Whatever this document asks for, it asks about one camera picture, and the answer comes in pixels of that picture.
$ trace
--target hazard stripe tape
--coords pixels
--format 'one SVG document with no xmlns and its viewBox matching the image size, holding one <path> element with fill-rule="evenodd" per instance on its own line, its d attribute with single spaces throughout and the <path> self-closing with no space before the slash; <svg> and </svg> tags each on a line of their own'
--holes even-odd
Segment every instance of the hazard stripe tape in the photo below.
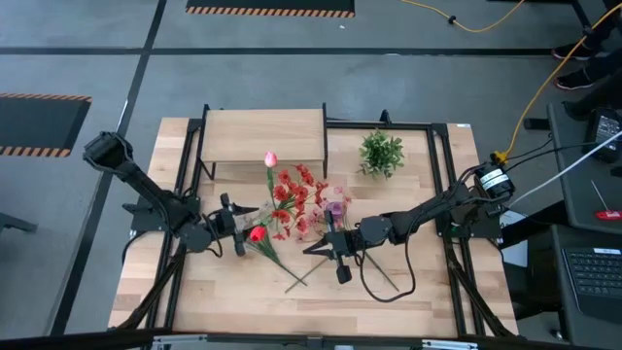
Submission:
<svg viewBox="0 0 622 350">
<path fill-rule="evenodd" d="M 193 15 L 247 15 L 247 16 L 294 16 L 294 17 L 323 17 L 323 18 L 353 18 L 353 11 L 327 10 L 289 10 L 289 9 L 249 9 L 223 7 L 196 7 L 186 8 L 188 14 Z"/>
<path fill-rule="evenodd" d="M 69 149 L 0 146 L 0 156 L 66 158 L 69 155 Z"/>
<path fill-rule="evenodd" d="M 45 93 L 0 93 L 0 97 L 6 98 L 24 98 L 24 99 L 56 99 L 56 100 L 72 100 L 72 101 L 86 101 L 92 102 L 93 98 L 90 96 L 80 95 L 58 95 L 58 94 L 45 94 Z"/>
</svg>

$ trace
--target wooden tabletop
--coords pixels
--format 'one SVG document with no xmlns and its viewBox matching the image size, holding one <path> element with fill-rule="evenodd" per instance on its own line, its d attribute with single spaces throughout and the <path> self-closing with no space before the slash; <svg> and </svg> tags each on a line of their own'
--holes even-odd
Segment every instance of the wooden tabletop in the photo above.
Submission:
<svg viewBox="0 0 622 350">
<path fill-rule="evenodd" d="M 149 175 L 165 189 L 173 188 L 187 124 L 188 119 L 162 120 Z M 472 132 L 468 125 L 450 124 L 448 127 L 456 171 L 460 174 L 463 169 L 478 163 Z M 328 130 L 330 188 L 326 193 L 332 194 L 334 187 L 342 186 L 352 196 L 348 211 L 351 223 L 380 212 L 410 209 L 434 195 L 425 132 L 390 131 L 391 135 L 403 140 L 405 166 L 388 181 L 374 181 L 356 173 L 358 147 L 362 136 L 368 133 L 369 130 Z M 439 159 L 442 159 L 439 139 L 437 148 Z M 440 163 L 444 172 L 444 162 Z M 319 167 L 311 170 L 316 175 L 321 173 Z M 264 176 L 262 164 L 219 165 L 215 182 L 202 177 L 199 195 L 203 211 L 219 207 L 220 193 L 228 193 L 231 200 L 243 206 L 260 205 L 269 196 Z M 413 295 L 392 303 L 377 302 L 365 292 L 359 269 L 351 260 L 346 261 L 353 272 L 351 282 L 339 285 L 334 262 L 326 262 L 305 278 L 307 287 L 298 285 L 285 294 L 294 282 L 290 275 L 250 250 L 245 257 L 238 258 L 231 239 L 225 239 L 222 259 L 216 259 L 209 252 L 188 255 L 173 328 L 198 333 L 455 336 L 442 241 L 435 233 L 434 223 L 429 222 L 411 236 L 409 253 L 417 289 Z M 110 317 L 111 326 L 127 318 L 152 286 L 162 236 L 162 232 L 148 233 L 129 249 Z M 298 276 L 321 260 L 302 255 L 301 251 L 309 244 L 292 238 L 273 240 L 284 265 Z M 482 297 L 503 324 L 517 333 L 499 252 L 483 239 L 471 240 L 470 250 Z M 386 243 L 370 250 L 369 254 L 401 291 L 410 289 L 404 246 Z M 388 298 L 397 293 L 370 263 L 364 268 L 365 280 L 376 295 Z M 168 290 L 160 302 L 157 325 L 163 324 L 167 300 Z M 462 300 L 466 325 L 473 333 L 470 306 L 464 291 Z"/>
<path fill-rule="evenodd" d="M 324 160 L 322 110 L 208 112 L 203 160 L 263 161 L 268 151 L 282 161 Z"/>
</svg>

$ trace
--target concrete floor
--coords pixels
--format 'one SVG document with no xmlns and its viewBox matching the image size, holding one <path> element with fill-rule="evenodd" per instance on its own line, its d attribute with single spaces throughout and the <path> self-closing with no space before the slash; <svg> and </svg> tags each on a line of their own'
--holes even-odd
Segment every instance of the concrete floor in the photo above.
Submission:
<svg viewBox="0 0 622 350">
<path fill-rule="evenodd" d="M 156 3 L 4 0 L 0 49 L 142 48 Z M 604 10 L 600 2 L 582 4 L 591 20 Z M 512 4 L 444 0 L 436 6 L 458 15 L 465 25 L 480 27 Z M 570 6 L 553 4 L 524 5 L 485 34 L 465 33 L 398 0 L 357 0 L 354 19 L 202 17 L 185 14 L 184 7 L 183 0 L 167 1 L 156 48 L 542 49 L 570 43 L 581 30 Z M 69 158 L 0 157 L 0 211 L 39 224 L 34 234 L 5 230 L 0 236 L 0 338 L 48 331 L 98 177 L 82 161 L 80 150 L 99 130 L 116 128 L 138 60 L 137 54 L 0 54 L 0 91 L 93 96 Z M 162 117 L 198 117 L 206 102 L 226 109 L 316 108 L 327 102 L 333 118 L 377 120 L 388 109 L 395 121 L 470 123 L 484 159 L 506 147 L 521 112 L 556 64 L 545 56 L 501 55 L 152 55 L 126 138 L 136 161 L 146 168 Z M 579 66 L 572 63 L 565 70 Z M 549 102 L 581 94 L 548 88 L 531 117 L 545 117 Z M 545 140 L 545 132 L 523 130 L 515 152 Z M 517 168 L 512 173 L 517 194 L 556 171 L 553 157 Z M 69 333 L 107 326 L 131 220 L 121 205 L 136 198 L 130 188 L 113 181 Z M 531 213 L 559 198 L 555 184 L 523 200 L 516 210 Z M 529 338 L 546 339 L 549 326 L 543 324 L 532 320 L 519 328 Z"/>
</svg>

